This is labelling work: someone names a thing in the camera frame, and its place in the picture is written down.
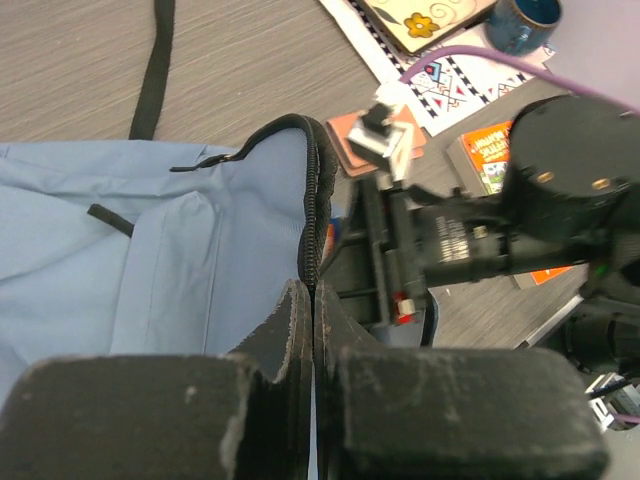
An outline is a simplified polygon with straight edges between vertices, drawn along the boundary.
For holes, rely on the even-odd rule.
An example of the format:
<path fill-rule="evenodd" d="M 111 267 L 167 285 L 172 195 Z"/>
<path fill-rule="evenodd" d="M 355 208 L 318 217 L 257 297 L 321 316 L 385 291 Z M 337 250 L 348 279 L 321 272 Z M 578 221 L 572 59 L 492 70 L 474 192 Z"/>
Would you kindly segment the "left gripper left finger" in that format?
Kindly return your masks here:
<path fill-rule="evenodd" d="M 272 314 L 218 356 L 60 358 L 31 367 L 1 413 L 5 479 L 303 479 L 311 300 L 289 281 Z"/>

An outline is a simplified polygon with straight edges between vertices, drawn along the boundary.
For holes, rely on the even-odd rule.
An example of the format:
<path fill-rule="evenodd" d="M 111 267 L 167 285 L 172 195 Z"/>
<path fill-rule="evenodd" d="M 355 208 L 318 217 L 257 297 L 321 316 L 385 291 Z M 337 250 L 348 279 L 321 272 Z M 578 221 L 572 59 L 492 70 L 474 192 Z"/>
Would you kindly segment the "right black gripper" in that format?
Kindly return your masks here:
<path fill-rule="evenodd" d="M 513 236 L 491 215 L 494 205 L 460 191 L 383 190 L 363 177 L 320 277 L 366 329 L 420 321 L 431 309 L 430 288 L 511 273 Z"/>

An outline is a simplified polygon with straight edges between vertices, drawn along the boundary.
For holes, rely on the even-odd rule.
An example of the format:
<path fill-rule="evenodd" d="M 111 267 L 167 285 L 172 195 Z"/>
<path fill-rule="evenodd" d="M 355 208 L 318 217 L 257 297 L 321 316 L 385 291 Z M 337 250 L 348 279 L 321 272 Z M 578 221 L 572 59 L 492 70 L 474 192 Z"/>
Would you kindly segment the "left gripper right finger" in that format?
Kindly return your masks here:
<path fill-rule="evenodd" d="M 322 479 L 598 479 L 578 373 L 546 349 L 391 348 L 315 291 Z"/>

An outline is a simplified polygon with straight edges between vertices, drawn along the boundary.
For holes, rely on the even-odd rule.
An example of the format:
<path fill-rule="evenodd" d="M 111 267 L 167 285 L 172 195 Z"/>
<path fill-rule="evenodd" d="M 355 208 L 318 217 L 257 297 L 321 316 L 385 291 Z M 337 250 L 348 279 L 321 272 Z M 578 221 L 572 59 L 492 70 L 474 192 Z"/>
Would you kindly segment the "orange 78-storey treehouse book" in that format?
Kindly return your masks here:
<path fill-rule="evenodd" d="M 509 160 L 511 121 L 469 131 L 446 149 L 461 187 L 472 197 L 498 194 Z"/>

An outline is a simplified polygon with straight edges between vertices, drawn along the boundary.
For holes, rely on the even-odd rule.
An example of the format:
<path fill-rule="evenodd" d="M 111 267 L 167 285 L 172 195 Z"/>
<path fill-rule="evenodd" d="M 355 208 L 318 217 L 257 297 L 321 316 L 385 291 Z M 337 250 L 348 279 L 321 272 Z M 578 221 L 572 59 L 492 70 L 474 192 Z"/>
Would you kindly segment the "light blue backpack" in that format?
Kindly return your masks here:
<path fill-rule="evenodd" d="M 323 127 L 286 115 L 253 134 L 237 158 L 290 166 L 292 225 L 259 229 L 253 266 L 233 299 L 214 291 L 225 256 L 227 154 L 152 142 L 172 53 L 175 5 L 154 6 L 156 38 L 127 141 L 100 147 L 27 144 L 1 157 L 1 407 L 36 364 L 60 358 L 218 356 L 209 329 L 274 311 L 285 285 L 311 300 L 334 186 Z"/>

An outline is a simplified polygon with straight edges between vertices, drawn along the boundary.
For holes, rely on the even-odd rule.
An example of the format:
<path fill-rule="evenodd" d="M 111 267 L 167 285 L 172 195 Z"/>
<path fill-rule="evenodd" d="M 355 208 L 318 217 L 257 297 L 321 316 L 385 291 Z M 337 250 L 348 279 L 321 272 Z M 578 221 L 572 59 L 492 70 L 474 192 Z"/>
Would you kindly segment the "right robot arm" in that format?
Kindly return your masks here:
<path fill-rule="evenodd" d="M 639 374 L 639 118 L 593 97 L 524 107 L 498 193 L 440 196 L 358 179 L 320 275 L 367 330 L 424 321 L 433 287 L 586 265 L 577 304 L 543 345 L 590 374 Z"/>

